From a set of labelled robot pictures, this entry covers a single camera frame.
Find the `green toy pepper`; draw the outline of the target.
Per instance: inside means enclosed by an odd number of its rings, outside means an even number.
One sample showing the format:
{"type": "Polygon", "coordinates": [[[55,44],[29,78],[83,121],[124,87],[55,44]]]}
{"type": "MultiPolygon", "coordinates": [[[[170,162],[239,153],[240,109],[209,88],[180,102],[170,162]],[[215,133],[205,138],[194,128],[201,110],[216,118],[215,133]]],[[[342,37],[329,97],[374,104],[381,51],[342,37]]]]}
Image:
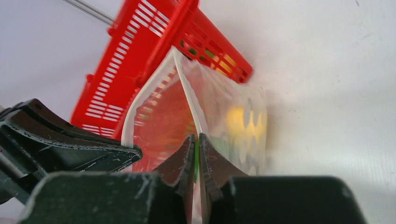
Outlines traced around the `green toy pepper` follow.
{"type": "Polygon", "coordinates": [[[229,138],[213,138],[212,144],[215,149],[230,162],[235,160],[235,150],[229,138]]]}

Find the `clear dotted zip top bag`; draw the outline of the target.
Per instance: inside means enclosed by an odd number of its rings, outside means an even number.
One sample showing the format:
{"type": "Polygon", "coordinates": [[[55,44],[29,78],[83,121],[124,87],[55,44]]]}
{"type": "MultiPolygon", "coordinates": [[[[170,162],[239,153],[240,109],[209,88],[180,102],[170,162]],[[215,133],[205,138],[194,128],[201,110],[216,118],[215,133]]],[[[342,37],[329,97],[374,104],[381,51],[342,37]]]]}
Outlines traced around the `clear dotted zip top bag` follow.
{"type": "Polygon", "coordinates": [[[137,110],[158,88],[165,88],[180,81],[197,130],[195,135],[204,133],[211,143],[213,138],[229,138],[235,150],[237,168],[248,175],[262,175],[265,172],[265,146],[257,144],[255,138],[231,139],[226,128],[226,113],[231,107],[241,106],[248,111],[266,111],[266,96],[261,87],[238,84],[224,75],[189,60],[179,50],[172,47],[156,71],[144,84],[130,105],[122,129],[121,142],[124,146],[134,143],[134,126],[137,110]]]}

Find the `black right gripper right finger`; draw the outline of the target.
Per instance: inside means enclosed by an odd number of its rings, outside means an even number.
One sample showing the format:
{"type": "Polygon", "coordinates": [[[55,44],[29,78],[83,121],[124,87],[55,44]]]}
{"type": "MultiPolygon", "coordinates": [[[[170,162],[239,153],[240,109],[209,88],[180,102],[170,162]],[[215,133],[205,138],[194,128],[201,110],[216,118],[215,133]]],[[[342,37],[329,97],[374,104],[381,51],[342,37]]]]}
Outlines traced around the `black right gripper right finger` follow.
{"type": "Polygon", "coordinates": [[[364,224],[344,181],[334,176],[250,176],[199,135],[204,224],[364,224]]]}

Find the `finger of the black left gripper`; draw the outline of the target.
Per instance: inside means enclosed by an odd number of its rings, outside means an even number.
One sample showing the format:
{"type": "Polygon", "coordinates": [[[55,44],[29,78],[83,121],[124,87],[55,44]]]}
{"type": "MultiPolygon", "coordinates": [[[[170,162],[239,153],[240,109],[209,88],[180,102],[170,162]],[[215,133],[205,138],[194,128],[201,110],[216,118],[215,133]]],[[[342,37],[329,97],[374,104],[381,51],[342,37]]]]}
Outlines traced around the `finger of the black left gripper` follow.
{"type": "Polygon", "coordinates": [[[117,172],[142,158],[137,145],[81,129],[38,99],[0,111],[0,202],[26,203],[46,175],[59,171],[117,172]]]}

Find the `red toy food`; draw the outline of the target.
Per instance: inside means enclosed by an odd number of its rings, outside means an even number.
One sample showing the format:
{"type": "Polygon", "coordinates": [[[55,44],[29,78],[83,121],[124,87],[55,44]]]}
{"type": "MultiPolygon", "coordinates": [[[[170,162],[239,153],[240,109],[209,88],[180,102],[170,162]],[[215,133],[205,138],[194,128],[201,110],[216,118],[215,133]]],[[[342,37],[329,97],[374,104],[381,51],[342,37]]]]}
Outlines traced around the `red toy food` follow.
{"type": "Polygon", "coordinates": [[[172,156],[189,134],[197,130],[180,81],[158,88],[138,108],[134,126],[134,143],[143,158],[132,165],[135,172],[151,171],[172,156]]]}

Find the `yellow toy food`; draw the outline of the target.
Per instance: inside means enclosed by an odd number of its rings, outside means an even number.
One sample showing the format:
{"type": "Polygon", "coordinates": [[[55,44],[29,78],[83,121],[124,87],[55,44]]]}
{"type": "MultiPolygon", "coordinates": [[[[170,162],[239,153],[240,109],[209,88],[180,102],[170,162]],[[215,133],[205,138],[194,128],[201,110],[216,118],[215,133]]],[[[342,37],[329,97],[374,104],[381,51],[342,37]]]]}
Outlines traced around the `yellow toy food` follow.
{"type": "Polygon", "coordinates": [[[248,111],[241,106],[231,107],[226,113],[226,128],[231,139],[242,137],[255,138],[257,144],[264,143],[267,135],[266,111],[248,111]]]}

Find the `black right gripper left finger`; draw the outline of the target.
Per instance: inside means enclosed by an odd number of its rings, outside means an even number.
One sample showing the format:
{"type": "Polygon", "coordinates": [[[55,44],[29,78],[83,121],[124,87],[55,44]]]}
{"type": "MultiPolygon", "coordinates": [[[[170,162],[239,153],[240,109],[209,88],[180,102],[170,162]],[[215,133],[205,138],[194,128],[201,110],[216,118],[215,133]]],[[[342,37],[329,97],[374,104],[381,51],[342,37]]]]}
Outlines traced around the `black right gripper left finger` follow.
{"type": "Polygon", "coordinates": [[[32,191],[21,224],[189,224],[195,136],[151,172],[56,172],[32,191]]]}

